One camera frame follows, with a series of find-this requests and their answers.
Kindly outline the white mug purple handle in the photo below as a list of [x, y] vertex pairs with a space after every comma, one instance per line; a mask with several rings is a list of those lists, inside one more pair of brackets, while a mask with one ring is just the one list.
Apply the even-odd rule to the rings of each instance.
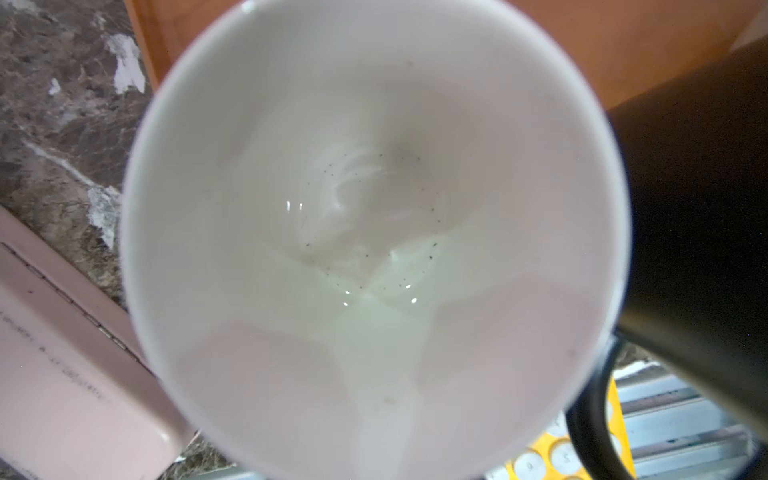
[[269, 479], [474, 479], [583, 389], [631, 258], [615, 136], [503, 1], [244, 1], [164, 79], [120, 222], [143, 351]]

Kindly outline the black mug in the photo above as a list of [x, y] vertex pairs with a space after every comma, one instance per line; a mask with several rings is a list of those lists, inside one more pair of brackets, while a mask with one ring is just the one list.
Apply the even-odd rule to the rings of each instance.
[[605, 421], [632, 343], [767, 437], [767, 42], [613, 107], [632, 259], [614, 337], [567, 410], [594, 479], [625, 479]]

